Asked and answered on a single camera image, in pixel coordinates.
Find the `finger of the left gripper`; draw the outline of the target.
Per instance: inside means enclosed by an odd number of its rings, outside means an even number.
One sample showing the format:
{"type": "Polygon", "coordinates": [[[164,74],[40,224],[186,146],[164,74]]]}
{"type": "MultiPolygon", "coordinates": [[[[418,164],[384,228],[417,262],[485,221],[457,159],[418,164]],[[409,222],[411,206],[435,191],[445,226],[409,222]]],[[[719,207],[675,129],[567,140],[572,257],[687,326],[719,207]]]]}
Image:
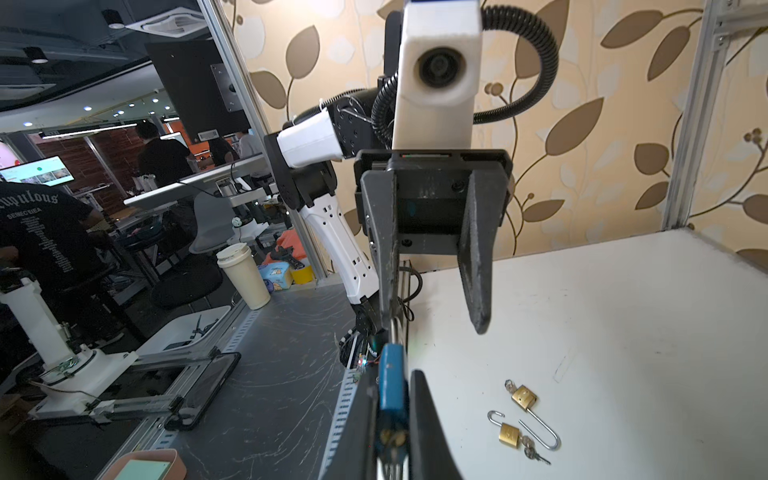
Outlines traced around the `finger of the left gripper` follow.
{"type": "Polygon", "coordinates": [[[389,341],[400,341],[398,318],[398,242],[396,176],[392,171],[369,170],[361,178],[362,197],[373,242],[372,253],[379,278],[382,321],[389,326],[389,341]]]}
{"type": "Polygon", "coordinates": [[[469,319],[478,335],[487,332],[491,321],[493,249],[507,184],[502,167],[473,170],[468,181],[457,259],[469,319]]]}

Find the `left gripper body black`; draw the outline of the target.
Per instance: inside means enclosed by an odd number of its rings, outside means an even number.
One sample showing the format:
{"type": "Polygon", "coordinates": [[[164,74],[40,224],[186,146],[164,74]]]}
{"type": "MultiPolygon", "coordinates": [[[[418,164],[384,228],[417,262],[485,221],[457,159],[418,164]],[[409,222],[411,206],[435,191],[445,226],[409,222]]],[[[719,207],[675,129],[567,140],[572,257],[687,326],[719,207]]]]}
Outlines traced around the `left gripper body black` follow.
{"type": "MultiPolygon", "coordinates": [[[[368,236],[361,178],[369,170],[392,171],[399,251],[458,255],[469,176],[492,167],[502,167],[509,184],[512,161],[504,150],[360,151],[354,164],[355,201],[363,232],[368,236]]],[[[508,191],[505,208],[509,199],[508,191]]]]}

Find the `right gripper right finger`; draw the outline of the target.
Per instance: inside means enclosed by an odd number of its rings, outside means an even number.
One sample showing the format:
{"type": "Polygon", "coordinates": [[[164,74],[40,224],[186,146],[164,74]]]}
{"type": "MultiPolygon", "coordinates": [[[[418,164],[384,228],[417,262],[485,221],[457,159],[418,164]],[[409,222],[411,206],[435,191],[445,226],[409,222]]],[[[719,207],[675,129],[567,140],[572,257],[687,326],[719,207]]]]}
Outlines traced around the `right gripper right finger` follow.
{"type": "Polygon", "coordinates": [[[424,372],[413,370],[409,386],[410,478],[461,480],[424,372]]]}

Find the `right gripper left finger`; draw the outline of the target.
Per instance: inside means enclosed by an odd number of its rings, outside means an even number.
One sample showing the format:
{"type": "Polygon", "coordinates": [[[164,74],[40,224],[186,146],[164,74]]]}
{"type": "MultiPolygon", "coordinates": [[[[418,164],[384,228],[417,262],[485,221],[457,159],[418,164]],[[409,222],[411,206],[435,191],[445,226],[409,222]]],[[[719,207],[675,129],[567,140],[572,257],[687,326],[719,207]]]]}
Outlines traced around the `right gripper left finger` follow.
{"type": "Polygon", "coordinates": [[[320,468],[321,479],[377,478],[377,378],[377,366],[344,374],[320,468]]]}

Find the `brass padlock with keys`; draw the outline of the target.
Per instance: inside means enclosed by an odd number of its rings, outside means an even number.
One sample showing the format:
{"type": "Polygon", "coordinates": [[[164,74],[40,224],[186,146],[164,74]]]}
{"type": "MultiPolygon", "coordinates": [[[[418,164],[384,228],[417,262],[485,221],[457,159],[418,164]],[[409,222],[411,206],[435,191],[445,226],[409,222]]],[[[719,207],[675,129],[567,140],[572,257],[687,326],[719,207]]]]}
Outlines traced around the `brass padlock with keys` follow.
{"type": "Polygon", "coordinates": [[[511,448],[521,449],[525,456],[533,461],[543,462],[550,465],[551,462],[542,457],[535,447],[535,442],[530,437],[523,435],[517,427],[503,422],[505,415],[501,412],[491,410],[487,413],[489,422],[499,428],[499,441],[511,448]]]}

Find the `blue padlock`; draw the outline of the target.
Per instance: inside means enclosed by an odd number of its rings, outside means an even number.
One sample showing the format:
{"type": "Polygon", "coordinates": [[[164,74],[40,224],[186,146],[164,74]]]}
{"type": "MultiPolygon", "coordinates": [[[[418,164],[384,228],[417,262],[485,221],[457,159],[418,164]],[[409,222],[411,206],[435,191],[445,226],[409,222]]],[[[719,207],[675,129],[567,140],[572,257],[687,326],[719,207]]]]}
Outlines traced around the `blue padlock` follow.
{"type": "Polygon", "coordinates": [[[402,321],[390,322],[378,373],[376,446],[384,479],[403,479],[408,455],[406,349],[402,321]]]}

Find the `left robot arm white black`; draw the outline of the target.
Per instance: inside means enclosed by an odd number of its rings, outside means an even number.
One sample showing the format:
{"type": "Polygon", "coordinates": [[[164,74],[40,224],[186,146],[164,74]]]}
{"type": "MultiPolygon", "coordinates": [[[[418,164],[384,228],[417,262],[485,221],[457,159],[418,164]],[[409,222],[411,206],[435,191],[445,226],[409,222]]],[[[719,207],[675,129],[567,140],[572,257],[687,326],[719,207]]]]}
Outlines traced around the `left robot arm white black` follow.
{"type": "Polygon", "coordinates": [[[546,95],[558,72],[557,40],[534,13],[476,1],[408,1],[386,28],[375,87],[323,100],[265,137],[273,177],[329,254],[363,335],[397,333],[402,254],[455,256],[470,321],[484,333],[513,163],[502,149],[473,148],[472,131],[546,95]],[[529,43],[539,73],[520,98],[476,111],[487,31],[529,43]]]}

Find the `long-shackle brass padlock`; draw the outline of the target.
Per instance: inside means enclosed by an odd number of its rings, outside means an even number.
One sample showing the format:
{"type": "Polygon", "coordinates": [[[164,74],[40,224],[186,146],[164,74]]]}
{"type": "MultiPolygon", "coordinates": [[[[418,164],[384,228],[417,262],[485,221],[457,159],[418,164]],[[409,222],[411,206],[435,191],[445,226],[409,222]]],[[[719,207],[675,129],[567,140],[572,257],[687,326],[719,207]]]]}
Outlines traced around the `long-shackle brass padlock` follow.
{"type": "Polygon", "coordinates": [[[551,438],[550,441],[545,441],[536,430],[532,429],[524,420],[520,420],[520,426],[541,446],[549,451],[557,451],[562,441],[557,432],[552,429],[539,415],[533,411],[533,407],[538,401],[538,396],[525,385],[517,385],[513,380],[507,379],[504,382],[504,387],[508,392],[510,399],[521,410],[523,410],[529,417],[531,417],[539,426],[541,426],[551,438]]]}

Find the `paper coffee cup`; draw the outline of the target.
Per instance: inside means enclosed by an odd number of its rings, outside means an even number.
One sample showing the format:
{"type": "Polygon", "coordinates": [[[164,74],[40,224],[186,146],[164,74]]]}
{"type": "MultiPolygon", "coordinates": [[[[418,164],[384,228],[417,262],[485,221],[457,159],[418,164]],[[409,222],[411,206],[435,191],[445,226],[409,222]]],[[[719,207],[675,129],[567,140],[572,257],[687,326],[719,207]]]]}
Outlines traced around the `paper coffee cup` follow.
{"type": "Polygon", "coordinates": [[[246,243],[235,243],[224,248],[216,254],[216,260],[251,310],[258,310],[271,300],[251,249],[246,243]]]}

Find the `smartphone with pink case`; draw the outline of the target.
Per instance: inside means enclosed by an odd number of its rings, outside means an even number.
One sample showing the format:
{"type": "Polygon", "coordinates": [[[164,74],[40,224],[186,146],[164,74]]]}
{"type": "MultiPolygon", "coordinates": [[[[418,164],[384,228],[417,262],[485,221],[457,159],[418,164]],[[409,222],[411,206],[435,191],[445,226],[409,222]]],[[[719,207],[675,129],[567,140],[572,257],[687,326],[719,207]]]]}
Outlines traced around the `smartphone with pink case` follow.
{"type": "Polygon", "coordinates": [[[187,467],[179,453],[175,449],[161,449],[125,454],[115,460],[99,479],[182,480],[186,476],[187,467]]]}

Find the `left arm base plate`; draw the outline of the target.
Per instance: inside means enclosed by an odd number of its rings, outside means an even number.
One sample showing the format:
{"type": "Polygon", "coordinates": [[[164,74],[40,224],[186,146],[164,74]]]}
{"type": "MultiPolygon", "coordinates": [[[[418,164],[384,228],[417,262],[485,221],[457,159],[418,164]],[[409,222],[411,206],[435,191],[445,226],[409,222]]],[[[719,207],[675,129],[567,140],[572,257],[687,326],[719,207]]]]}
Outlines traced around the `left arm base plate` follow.
{"type": "Polygon", "coordinates": [[[351,358],[358,354],[367,355],[369,350],[378,353],[384,337],[377,299],[363,298],[360,304],[353,304],[352,309],[355,313],[354,326],[338,341],[339,362],[345,368],[357,365],[357,360],[351,358]]]}

